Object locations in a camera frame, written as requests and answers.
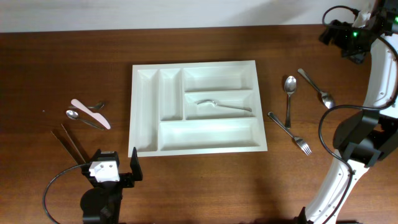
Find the steel spoon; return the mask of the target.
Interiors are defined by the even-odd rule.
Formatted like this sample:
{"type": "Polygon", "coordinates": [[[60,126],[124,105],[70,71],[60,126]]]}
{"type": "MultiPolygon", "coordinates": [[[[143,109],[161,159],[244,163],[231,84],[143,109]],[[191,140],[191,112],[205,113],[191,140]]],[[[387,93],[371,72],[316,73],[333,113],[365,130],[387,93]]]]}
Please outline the steel spoon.
{"type": "Polygon", "coordinates": [[[293,76],[287,77],[284,83],[284,91],[287,94],[287,114],[285,119],[285,126],[290,129],[291,128],[291,115],[290,115],[290,107],[291,107],[291,96],[295,93],[297,89],[297,81],[293,76]]]}
{"type": "Polygon", "coordinates": [[[306,79],[306,81],[308,81],[309,84],[311,84],[312,87],[314,87],[314,89],[319,93],[321,101],[323,102],[323,104],[324,104],[328,109],[330,109],[330,108],[332,108],[332,107],[335,106],[335,101],[334,101],[333,97],[332,97],[329,93],[322,91],[322,90],[315,84],[315,82],[308,76],[308,73],[307,73],[305,70],[303,70],[302,68],[299,68],[299,69],[297,70],[297,72],[298,72],[299,74],[301,74],[301,76],[303,76],[304,79],[306,79]]]}

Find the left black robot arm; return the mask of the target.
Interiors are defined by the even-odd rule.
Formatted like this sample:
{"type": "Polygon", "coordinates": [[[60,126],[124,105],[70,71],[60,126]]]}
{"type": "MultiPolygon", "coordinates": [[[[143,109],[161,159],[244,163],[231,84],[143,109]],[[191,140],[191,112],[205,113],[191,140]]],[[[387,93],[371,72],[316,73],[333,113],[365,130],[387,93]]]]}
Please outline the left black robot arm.
{"type": "Polygon", "coordinates": [[[82,165],[82,175],[93,186],[80,200],[83,223],[119,222],[123,190],[143,180],[136,149],[132,152],[130,168],[130,172],[120,173],[118,153],[99,149],[89,163],[82,165]]]}

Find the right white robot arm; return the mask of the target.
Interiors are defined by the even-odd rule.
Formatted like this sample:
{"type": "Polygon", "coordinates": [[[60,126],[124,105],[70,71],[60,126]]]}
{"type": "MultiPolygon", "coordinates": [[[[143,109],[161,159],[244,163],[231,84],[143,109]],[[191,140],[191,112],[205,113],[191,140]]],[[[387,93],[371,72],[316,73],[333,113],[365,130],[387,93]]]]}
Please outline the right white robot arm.
{"type": "Polygon", "coordinates": [[[376,162],[397,149],[397,1],[382,0],[351,9],[352,23],[333,20],[319,36],[325,45],[361,64],[371,54],[371,74],[364,104],[331,106],[357,113],[340,123],[327,152],[333,161],[317,196],[294,223],[337,223],[345,200],[357,181],[376,162]]]}

